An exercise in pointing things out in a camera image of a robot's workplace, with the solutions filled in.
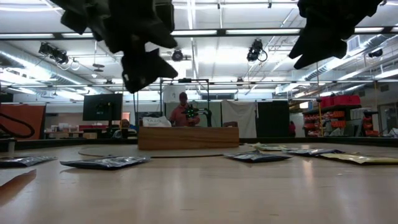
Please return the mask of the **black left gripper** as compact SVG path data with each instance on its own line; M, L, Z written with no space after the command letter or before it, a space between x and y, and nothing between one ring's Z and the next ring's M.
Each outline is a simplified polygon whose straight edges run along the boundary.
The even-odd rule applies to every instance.
M110 51L120 51L128 44L143 54L125 53L121 59L124 86L130 93L154 83L158 78L176 78L178 72L160 55L159 49L146 52L151 42L175 48L174 5L171 1L105 0L93 1L93 37L105 41Z

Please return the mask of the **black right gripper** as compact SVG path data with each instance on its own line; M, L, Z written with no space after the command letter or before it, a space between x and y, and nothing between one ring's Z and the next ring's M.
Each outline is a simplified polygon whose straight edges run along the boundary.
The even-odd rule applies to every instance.
M380 3L382 0L299 0L299 14L306 25L289 53L291 59L299 57L294 69L330 57L343 58L346 42L341 39L351 36L365 17L373 16Z

